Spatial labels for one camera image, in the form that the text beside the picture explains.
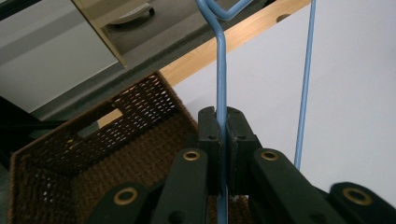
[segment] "wicker basket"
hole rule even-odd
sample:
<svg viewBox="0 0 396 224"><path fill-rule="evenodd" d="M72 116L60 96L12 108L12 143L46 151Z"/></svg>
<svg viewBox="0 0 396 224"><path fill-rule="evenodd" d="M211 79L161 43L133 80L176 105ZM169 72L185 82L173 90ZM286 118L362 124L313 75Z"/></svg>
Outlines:
<svg viewBox="0 0 396 224"><path fill-rule="evenodd" d="M121 116L92 133L97 120ZM155 73L14 153L8 222L86 223L108 190L163 180L195 121ZM209 198L209 223L216 200ZM246 200L230 202L230 223L251 223Z"/></svg>

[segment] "blue wire hanger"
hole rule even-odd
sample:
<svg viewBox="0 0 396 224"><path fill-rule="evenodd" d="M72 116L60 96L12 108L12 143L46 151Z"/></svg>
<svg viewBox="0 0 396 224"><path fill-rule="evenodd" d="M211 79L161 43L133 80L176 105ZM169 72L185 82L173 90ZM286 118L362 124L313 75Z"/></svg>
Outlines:
<svg viewBox="0 0 396 224"><path fill-rule="evenodd" d="M226 42L224 31L222 30L216 17L228 21L236 16L245 8L251 0L241 0L231 7L228 11L222 9L214 0L196 0L198 8L204 16L206 22L210 25L215 33L218 43L217 49L217 111L216 118L221 131L223 143L223 153L220 158L220 194L218 197L218 223L228 223L228 190L227 190L227 172L226 172L226 121L227 121L227 88L226 88Z"/></svg>
<svg viewBox="0 0 396 224"><path fill-rule="evenodd" d="M227 74L227 63L226 63L226 40L224 31L222 30L217 17L229 21L235 17L242 9L244 9L252 0L240 0L229 10L221 8L215 0L195 0L198 8L204 16L206 22L212 28L216 40L217 40L217 111L216 117L219 123L221 131L221 139L223 140L223 153L220 158L220 194L218 197L218 223L228 223L228 190L227 190L227 177L226 177L226 122L227 122L227 85L226 85L226 74ZM311 2L311 11L308 28L308 40L306 45L305 54L305 66L304 66L304 81L303 81L303 92L300 107L299 126L297 133L297 143L294 158L294 165L297 169L300 169L302 150L303 150L303 139L304 139L304 123L306 113L306 102L308 94L308 83L309 83L309 72L311 64L311 52L312 52L312 40L314 31L315 21L315 7L316 0Z"/></svg>

